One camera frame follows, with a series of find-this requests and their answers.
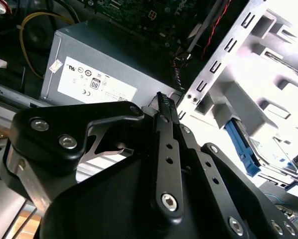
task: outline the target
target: hex bolt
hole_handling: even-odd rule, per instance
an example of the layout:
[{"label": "hex bolt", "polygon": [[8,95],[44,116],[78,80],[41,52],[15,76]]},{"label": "hex bolt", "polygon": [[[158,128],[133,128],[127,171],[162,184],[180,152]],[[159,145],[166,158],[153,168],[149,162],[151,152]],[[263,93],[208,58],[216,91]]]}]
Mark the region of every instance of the hex bolt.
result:
[{"label": "hex bolt", "polygon": [[275,221],[271,221],[273,228],[277,231],[278,234],[283,235],[283,230],[280,227],[279,224],[277,224]]},{"label": "hex bolt", "polygon": [[235,218],[229,217],[229,225],[238,236],[243,236],[243,227]]},{"label": "hex bolt", "polygon": [[161,201],[169,211],[174,212],[177,209],[177,201],[172,195],[168,193],[163,194]]},{"label": "hex bolt", "polygon": [[42,120],[42,119],[34,119],[31,123],[30,123],[30,126],[36,130],[36,131],[40,131],[40,132],[43,132],[43,131],[46,131],[49,129],[49,124]]},{"label": "hex bolt", "polygon": [[287,228],[287,230],[292,234],[292,236],[295,236],[296,233],[294,229],[287,222],[283,222],[283,223],[284,223],[284,226]]},{"label": "hex bolt", "polygon": [[210,148],[211,148],[212,151],[215,152],[215,153],[219,152],[218,149],[217,149],[215,146],[213,146],[213,145],[212,145]]},{"label": "hex bolt", "polygon": [[73,149],[77,146],[77,141],[70,135],[63,135],[59,139],[59,143],[66,149]]}]

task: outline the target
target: motherboard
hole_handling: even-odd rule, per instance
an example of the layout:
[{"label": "motherboard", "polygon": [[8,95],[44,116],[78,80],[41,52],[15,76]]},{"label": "motherboard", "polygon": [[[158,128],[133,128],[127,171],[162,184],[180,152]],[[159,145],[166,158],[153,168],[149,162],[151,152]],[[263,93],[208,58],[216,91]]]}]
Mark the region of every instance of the motherboard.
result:
[{"label": "motherboard", "polygon": [[176,51],[198,23],[197,0],[84,0],[119,25]]}]

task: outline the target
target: mounting hole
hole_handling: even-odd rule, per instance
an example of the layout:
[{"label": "mounting hole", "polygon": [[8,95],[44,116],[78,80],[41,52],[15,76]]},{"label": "mounting hole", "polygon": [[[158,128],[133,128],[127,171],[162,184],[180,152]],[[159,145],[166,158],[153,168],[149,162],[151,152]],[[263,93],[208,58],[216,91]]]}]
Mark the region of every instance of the mounting hole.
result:
[{"label": "mounting hole", "polygon": [[139,110],[138,110],[138,108],[135,107],[135,106],[130,106],[130,110],[131,110],[134,114],[137,114],[137,115],[140,113]]},{"label": "mounting hole", "polygon": [[213,181],[215,184],[219,184],[219,181],[218,181],[216,178],[212,178],[212,181]]},{"label": "mounting hole", "polygon": [[171,158],[167,157],[165,160],[167,161],[167,163],[173,164],[173,160]]},{"label": "mounting hole", "polygon": [[164,121],[164,122],[166,122],[166,123],[168,123],[169,122],[169,120],[165,117],[165,116],[163,116],[163,115],[160,115],[160,117],[161,117],[161,119]]}]

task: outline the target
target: blue drive rail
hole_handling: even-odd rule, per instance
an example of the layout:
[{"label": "blue drive rail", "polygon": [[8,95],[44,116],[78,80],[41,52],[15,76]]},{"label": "blue drive rail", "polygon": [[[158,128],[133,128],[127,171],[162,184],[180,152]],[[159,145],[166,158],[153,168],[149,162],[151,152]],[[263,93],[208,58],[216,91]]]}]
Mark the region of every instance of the blue drive rail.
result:
[{"label": "blue drive rail", "polygon": [[[275,156],[276,164],[274,164],[259,153],[254,145],[251,145],[252,140],[243,130],[242,122],[232,119],[225,125],[225,129],[249,176],[265,178],[284,188],[286,192],[298,197],[298,156],[289,162],[283,157]],[[273,148],[271,153],[272,155],[278,155],[278,152],[274,152]]]}]

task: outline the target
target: black bracket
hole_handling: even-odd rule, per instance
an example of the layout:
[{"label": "black bracket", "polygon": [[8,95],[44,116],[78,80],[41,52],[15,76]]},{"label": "black bracket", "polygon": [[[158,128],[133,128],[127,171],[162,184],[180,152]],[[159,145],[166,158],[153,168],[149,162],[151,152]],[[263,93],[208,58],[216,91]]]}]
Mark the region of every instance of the black bracket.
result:
[{"label": "black bracket", "polygon": [[[157,98],[153,117],[130,102],[15,115],[6,166],[36,205],[43,201],[42,238],[298,239],[217,146],[200,148],[174,101]],[[80,162],[123,149],[133,155],[76,184]]]}]

